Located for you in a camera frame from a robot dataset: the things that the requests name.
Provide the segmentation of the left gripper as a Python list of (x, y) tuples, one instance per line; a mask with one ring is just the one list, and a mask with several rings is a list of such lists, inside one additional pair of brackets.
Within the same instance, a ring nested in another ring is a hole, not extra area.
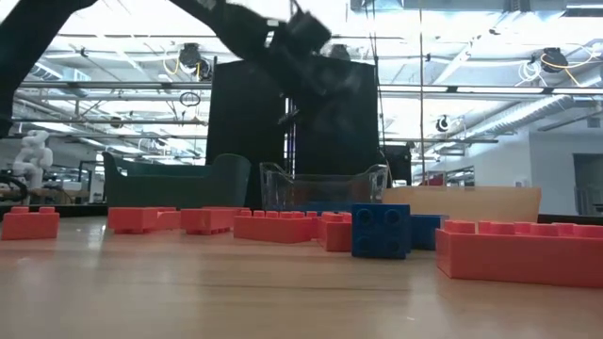
[(358, 90), (358, 70), (346, 60), (319, 52), (324, 41), (274, 40), (270, 77), (287, 96), (301, 101), (329, 101)]

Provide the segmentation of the blue 2x2 toy brick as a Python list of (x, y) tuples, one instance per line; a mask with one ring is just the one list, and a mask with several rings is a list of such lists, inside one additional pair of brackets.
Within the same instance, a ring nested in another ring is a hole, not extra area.
[(409, 204), (356, 203), (351, 214), (353, 257), (404, 260), (411, 252)]

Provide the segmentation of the blue 2x4 toy brick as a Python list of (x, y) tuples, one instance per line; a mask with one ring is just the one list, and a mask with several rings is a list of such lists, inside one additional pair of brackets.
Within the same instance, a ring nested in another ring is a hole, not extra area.
[(435, 250), (435, 230), (448, 219), (446, 215), (411, 215), (411, 248), (413, 250)]

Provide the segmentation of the thin metal pole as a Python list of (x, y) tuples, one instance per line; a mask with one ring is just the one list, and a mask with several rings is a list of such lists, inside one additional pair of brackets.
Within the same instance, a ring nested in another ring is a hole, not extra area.
[(420, 132), (420, 166), (421, 180), (420, 186), (426, 182), (426, 161), (425, 161), (425, 134), (424, 134), (424, 40), (423, 40), (423, 0), (417, 0), (418, 3), (418, 41), (419, 41), (419, 132)]

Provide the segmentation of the clear plastic bin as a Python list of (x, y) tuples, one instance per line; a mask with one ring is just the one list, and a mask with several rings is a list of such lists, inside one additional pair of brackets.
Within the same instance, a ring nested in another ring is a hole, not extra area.
[(349, 212), (355, 203), (381, 203), (388, 167), (373, 165), (355, 175), (288, 174), (261, 163), (262, 207), (274, 211)]

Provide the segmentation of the black equipment box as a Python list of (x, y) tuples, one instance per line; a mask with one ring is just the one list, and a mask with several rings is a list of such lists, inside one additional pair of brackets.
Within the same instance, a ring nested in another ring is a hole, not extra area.
[(408, 146), (385, 145), (381, 148), (385, 164), (388, 166), (387, 187), (392, 188), (396, 182), (412, 184), (412, 156)]

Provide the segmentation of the orange 2x4 toy brick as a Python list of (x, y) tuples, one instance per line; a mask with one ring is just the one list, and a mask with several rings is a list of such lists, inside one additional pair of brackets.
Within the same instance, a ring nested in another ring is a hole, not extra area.
[(299, 211), (243, 211), (235, 216), (234, 237), (294, 244), (312, 239), (314, 218)]
[(242, 212), (250, 212), (246, 207), (204, 207), (182, 209), (181, 228), (186, 234), (212, 235), (231, 232), (235, 217)]
[(317, 225), (317, 240), (320, 246), (326, 251), (350, 252), (351, 222), (351, 213), (323, 212)]
[(453, 279), (603, 288), (603, 226), (447, 220), (434, 236)]

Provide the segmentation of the teal plastic bin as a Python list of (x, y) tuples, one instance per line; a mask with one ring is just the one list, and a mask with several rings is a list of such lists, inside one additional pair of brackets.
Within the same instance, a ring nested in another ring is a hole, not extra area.
[(208, 166), (131, 162), (104, 152), (105, 195), (110, 207), (241, 207), (251, 163), (226, 153)]

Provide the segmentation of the orange plastic bin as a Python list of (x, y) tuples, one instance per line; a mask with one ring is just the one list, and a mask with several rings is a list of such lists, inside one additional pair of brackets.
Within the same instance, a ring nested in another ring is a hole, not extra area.
[(510, 186), (403, 186), (387, 188), (383, 203), (409, 204), (414, 215), (465, 221), (536, 222), (542, 191)]

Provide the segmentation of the orange 2x2 toy brick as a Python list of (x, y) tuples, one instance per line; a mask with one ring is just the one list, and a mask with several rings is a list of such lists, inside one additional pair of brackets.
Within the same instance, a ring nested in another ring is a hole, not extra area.
[(145, 234), (156, 228), (158, 210), (152, 207), (110, 207), (107, 227), (115, 234)]
[(179, 211), (160, 211), (157, 213), (156, 228), (159, 231), (178, 230), (181, 227)]
[(31, 212), (28, 206), (13, 206), (4, 214), (1, 240), (34, 240), (56, 238), (60, 215), (54, 207), (41, 207)]

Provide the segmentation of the pile of toy bricks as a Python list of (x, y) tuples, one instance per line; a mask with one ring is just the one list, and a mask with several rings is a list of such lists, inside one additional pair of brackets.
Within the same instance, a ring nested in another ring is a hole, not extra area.
[[(11, 205), (0, 205), (0, 221), (3, 215), (7, 213)], [(105, 204), (92, 205), (55, 205), (56, 210), (63, 218), (80, 218), (80, 217), (106, 217), (107, 206)], [(540, 214), (538, 216), (539, 223), (575, 223), (582, 225), (597, 225), (603, 226), (603, 217), (588, 217), (588, 216), (566, 216), (566, 215), (548, 215)]]

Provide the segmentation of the grey door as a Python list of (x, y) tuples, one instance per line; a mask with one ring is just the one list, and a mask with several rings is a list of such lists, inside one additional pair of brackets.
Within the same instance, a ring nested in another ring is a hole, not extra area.
[(575, 153), (575, 198), (580, 216), (603, 216), (603, 154)]

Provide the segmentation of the white humanoid robot figure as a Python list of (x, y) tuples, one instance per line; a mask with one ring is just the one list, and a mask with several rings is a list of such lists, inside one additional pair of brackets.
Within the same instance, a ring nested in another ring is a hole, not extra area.
[(24, 176), (30, 189), (42, 188), (43, 173), (53, 165), (53, 151), (46, 147), (50, 134), (31, 130), (21, 139), (21, 150), (12, 165), (13, 173)]

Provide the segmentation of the white ventilation duct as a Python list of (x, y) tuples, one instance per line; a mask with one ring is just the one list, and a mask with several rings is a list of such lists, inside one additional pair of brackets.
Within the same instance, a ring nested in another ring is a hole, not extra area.
[(559, 94), (539, 99), (534, 102), (524, 102), (480, 121), (460, 132), (460, 139), (497, 136), (514, 129), (526, 126), (535, 121), (562, 113), (575, 107), (603, 105), (603, 94), (597, 95), (567, 95)]

